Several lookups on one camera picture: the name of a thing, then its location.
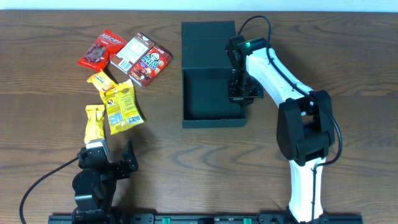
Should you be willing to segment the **red Hello Panda box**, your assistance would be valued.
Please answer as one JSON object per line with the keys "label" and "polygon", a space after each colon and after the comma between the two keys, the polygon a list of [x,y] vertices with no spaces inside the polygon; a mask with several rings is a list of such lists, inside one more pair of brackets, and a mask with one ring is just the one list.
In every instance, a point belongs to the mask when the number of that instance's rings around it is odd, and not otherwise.
{"label": "red Hello Panda box", "polygon": [[138,60],[127,74],[139,86],[146,87],[171,61],[170,54],[155,45]]}

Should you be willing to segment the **brown Pocky box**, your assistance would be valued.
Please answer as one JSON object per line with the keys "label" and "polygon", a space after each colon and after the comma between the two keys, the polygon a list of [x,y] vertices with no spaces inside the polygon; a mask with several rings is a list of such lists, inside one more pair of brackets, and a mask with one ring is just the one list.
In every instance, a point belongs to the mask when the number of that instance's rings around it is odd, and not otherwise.
{"label": "brown Pocky box", "polygon": [[110,61],[125,74],[155,45],[142,33],[137,33]]}

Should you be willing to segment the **red Hacks candy bag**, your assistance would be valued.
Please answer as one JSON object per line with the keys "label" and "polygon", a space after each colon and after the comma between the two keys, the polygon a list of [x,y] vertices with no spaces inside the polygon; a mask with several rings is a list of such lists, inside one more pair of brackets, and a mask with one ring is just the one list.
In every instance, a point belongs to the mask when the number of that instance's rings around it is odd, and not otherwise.
{"label": "red Hacks candy bag", "polygon": [[108,62],[127,44],[127,40],[105,29],[77,61],[78,65],[100,72]]}

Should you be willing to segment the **black cardboard box with lid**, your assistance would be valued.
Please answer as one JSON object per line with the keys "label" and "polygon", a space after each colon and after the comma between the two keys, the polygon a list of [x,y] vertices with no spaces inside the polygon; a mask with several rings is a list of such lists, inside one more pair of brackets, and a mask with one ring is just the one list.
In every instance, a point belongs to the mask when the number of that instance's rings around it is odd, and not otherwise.
{"label": "black cardboard box with lid", "polygon": [[230,102],[228,93],[237,75],[225,47],[235,34],[234,21],[182,22],[183,128],[246,124],[246,108]]}

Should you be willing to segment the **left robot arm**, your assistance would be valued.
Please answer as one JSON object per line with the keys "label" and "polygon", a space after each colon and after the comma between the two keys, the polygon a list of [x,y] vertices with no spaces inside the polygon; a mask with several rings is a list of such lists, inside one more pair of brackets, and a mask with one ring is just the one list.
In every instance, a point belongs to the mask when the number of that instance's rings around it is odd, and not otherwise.
{"label": "left robot arm", "polygon": [[130,178],[138,170],[132,141],[125,145],[123,159],[108,161],[109,149],[104,138],[92,140],[77,154],[82,169],[72,182],[77,208],[72,223],[129,223],[129,216],[112,206],[118,180]]}

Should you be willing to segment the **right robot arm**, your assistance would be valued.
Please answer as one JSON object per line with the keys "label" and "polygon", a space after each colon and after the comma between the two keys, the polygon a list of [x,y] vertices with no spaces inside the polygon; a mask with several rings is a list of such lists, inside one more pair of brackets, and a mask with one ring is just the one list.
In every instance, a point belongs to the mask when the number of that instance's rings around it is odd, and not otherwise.
{"label": "right robot arm", "polygon": [[330,96],[295,78],[262,37],[232,37],[226,53],[238,75],[228,83],[230,102],[248,105],[268,93],[278,107],[277,143],[290,166],[291,219],[295,223],[318,221],[323,215],[320,165],[335,141]]}

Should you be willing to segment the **yellow Hacks candy bag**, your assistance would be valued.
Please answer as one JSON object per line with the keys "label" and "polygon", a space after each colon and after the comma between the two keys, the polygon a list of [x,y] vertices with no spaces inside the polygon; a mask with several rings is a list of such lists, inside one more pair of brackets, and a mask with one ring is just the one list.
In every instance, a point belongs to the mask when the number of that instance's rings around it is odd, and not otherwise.
{"label": "yellow Hacks candy bag", "polygon": [[108,115],[111,135],[144,122],[136,106],[134,84],[131,80],[116,85],[100,96]]}

